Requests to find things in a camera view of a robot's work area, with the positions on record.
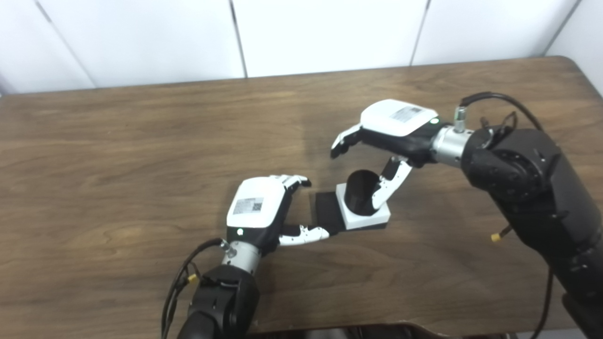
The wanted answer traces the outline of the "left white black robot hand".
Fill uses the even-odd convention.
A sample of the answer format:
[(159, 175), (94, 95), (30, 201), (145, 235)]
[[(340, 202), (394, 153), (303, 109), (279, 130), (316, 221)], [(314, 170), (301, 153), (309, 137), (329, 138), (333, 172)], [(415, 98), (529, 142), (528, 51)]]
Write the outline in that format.
[(278, 246), (309, 244), (334, 237), (336, 230), (317, 225), (285, 222), (293, 195), (310, 187), (302, 175), (270, 175), (244, 180), (235, 193), (226, 217), (226, 241), (242, 242), (267, 255)]

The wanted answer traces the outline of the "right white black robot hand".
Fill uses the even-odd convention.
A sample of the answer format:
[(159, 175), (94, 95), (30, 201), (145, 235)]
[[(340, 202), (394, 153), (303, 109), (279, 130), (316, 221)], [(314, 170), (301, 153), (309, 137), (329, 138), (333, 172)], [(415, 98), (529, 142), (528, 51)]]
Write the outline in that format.
[(344, 202), (357, 215), (373, 215), (399, 189), (414, 168), (435, 163), (432, 142), (448, 123), (432, 109), (396, 99), (368, 106), (360, 122), (341, 132), (330, 148), (337, 158), (363, 143), (392, 153), (381, 174), (359, 171), (349, 176)]

